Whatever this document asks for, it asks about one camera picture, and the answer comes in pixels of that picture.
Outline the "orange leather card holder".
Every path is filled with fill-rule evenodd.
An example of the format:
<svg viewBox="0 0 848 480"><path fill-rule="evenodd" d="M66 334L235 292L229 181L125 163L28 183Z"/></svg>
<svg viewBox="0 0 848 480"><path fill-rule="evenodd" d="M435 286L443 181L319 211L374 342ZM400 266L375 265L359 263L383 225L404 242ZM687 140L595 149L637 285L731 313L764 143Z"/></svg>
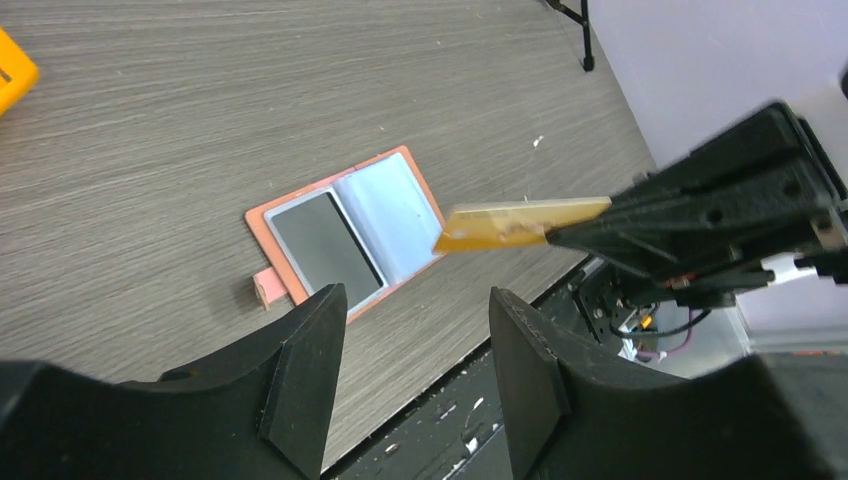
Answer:
<svg viewBox="0 0 848 480"><path fill-rule="evenodd" d="M407 146L248 210L268 260L252 277L264 309L341 283L354 320L438 260L444 216Z"/></svg>

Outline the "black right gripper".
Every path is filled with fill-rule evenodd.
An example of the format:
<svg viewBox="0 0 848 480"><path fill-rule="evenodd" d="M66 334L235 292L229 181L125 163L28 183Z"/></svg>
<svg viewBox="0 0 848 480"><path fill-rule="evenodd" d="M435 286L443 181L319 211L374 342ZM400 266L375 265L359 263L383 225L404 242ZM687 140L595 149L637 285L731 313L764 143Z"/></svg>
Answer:
<svg viewBox="0 0 848 480"><path fill-rule="evenodd" d="M781 254L845 282L847 187L808 121L774 101L547 240L621 268L632 302L724 308L773 281L764 261Z"/></svg>

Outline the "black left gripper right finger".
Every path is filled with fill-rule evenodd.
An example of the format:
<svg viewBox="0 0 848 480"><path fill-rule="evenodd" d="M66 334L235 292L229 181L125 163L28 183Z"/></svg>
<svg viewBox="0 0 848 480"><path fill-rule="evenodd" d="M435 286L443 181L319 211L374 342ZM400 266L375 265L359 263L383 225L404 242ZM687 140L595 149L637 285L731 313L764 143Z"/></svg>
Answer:
<svg viewBox="0 0 848 480"><path fill-rule="evenodd" d="M517 479L843 479L847 359L758 354L684 379L493 288L491 345Z"/></svg>

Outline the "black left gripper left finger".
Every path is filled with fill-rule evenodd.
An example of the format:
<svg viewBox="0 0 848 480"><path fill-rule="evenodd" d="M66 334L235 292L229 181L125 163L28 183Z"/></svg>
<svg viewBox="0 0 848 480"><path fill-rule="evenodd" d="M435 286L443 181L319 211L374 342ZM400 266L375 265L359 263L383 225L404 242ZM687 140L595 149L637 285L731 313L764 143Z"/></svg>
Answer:
<svg viewBox="0 0 848 480"><path fill-rule="evenodd" d="M345 337L342 285L154 382L1 365L5 479L317 479Z"/></svg>

